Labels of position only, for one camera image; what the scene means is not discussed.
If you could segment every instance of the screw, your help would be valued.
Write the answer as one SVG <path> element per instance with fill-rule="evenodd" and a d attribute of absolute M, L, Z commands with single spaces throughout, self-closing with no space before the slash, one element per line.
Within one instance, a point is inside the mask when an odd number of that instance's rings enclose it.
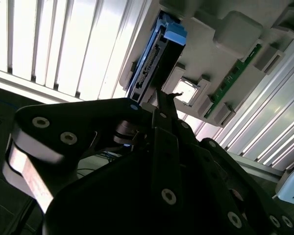
<path fill-rule="evenodd" d="M 209 141 L 209 144 L 210 144 L 210 146 L 213 147 L 213 148 L 216 147 L 216 144 L 215 144 L 214 142 L 212 142 L 212 141 Z"/>
<path fill-rule="evenodd" d="M 138 110 L 138 107 L 134 104 L 131 104 L 131 109 Z"/>
<path fill-rule="evenodd" d="M 44 117 L 35 117 L 32 120 L 32 123 L 35 127 L 38 127 L 38 128 L 47 128 L 50 125 L 49 120 Z"/>
<path fill-rule="evenodd" d="M 176 196 L 170 189 L 163 189 L 161 196 L 169 205 L 174 205 L 176 203 Z"/>
<path fill-rule="evenodd" d="M 75 144 L 77 142 L 77 137 L 76 137 L 76 135 L 74 135 L 71 132 L 63 132 L 61 134 L 61 136 L 60 136 L 60 140 L 63 143 L 66 143 L 68 145 L 72 145 L 72 144 Z"/>
<path fill-rule="evenodd" d="M 188 128 L 188 125 L 185 122 L 182 122 L 182 126 L 186 129 Z"/>
<path fill-rule="evenodd" d="M 281 227 L 280 222 L 273 215 L 270 215 L 269 219 L 271 220 L 274 226 L 276 226 L 277 228 Z"/>
<path fill-rule="evenodd" d="M 293 223 L 289 220 L 289 218 L 287 218 L 286 216 L 283 215 L 282 219 L 287 226 L 289 226 L 290 228 L 293 227 Z"/>
<path fill-rule="evenodd" d="M 230 211 L 227 214 L 227 217 L 229 218 L 230 222 L 238 229 L 242 227 L 241 219 L 235 214 L 234 212 Z"/>

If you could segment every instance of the bolt hole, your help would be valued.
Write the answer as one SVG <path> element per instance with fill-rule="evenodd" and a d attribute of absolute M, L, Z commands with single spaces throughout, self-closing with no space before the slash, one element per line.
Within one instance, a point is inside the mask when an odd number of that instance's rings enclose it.
<path fill-rule="evenodd" d="M 73 137 L 72 136 L 69 136 L 69 135 L 65 136 L 64 138 L 67 139 L 67 140 L 69 140 L 69 141 L 72 141 L 73 140 Z"/>
<path fill-rule="evenodd" d="M 45 122 L 44 120 L 38 120 L 38 121 L 37 121 L 37 124 L 39 124 L 39 125 L 45 125 L 46 122 Z"/>
<path fill-rule="evenodd" d="M 169 199 L 169 200 L 172 200 L 172 195 L 170 193 L 166 193 L 166 197 Z"/>

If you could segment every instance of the robotic arm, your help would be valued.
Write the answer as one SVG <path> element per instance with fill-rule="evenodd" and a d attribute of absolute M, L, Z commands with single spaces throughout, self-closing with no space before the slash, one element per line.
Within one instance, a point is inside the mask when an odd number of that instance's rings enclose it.
<path fill-rule="evenodd" d="M 227 152 L 177 118 L 175 95 L 156 90 L 149 111 L 122 98 L 16 113 L 3 171 L 39 203 L 43 234 L 294 235 Z M 80 159 L 124 144 L 124 156 L 78 180 Z"/>

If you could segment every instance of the green circuit board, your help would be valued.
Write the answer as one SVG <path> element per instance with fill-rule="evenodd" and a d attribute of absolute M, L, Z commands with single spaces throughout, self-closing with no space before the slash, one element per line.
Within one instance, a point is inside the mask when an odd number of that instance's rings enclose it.
<path fill-rule="evenodd" d="M 211 95 L 211 100 L 213 102 L 213 105 L 208 110 L 208 112 L 205 114 L 205 118 L 208 118 L 209 115 L 212 113 L 212 111 L 216 108 L 216 106 L 219 104 L 219 102 L 222 100 L 222 98 L 225 96 L 227 91 L 232 87 L 234 82 L 241 76 L 241 74 L 244 72 L 246 67 L 249 65 L 251 60 L 256 56 L 256 54 L 261 49 L 261 45 L 257 44 L 254 50 L 250 53 L 250 55 L 246 58 L 244 62 L 241 60 L 237 60 L 230 72 L 225 76 L 219 87 L 216 89 L 216 91 Z"/>

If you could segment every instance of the floor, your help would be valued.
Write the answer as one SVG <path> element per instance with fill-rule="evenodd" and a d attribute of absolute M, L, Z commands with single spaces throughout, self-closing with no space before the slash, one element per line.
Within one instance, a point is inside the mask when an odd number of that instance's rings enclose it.
<path fill-rule="evenodd" d="M 0 235 L 3 233 L 6 225 L 12 220 L 13 214 L 16 213 L 23 205 L 27 196 L 18 189 L 10 186 L 1 173 L 1 163 L 4 159 L 5 147 L 11 130 L 13 114 L 17 108 L 37 104 L 36 101 L 0 90 Z M 273 196 L 275 184 L 260 178 L 254 178 L 270 195 Z M 275 199 L 275 202 L 285 210 L 294 219 L 294 205 Z M 42 214 L 39 208 L 35 208 L 33 214 L 28 220 L 23 235 L 34 234 L 33 232 L 41 222 Z"/>

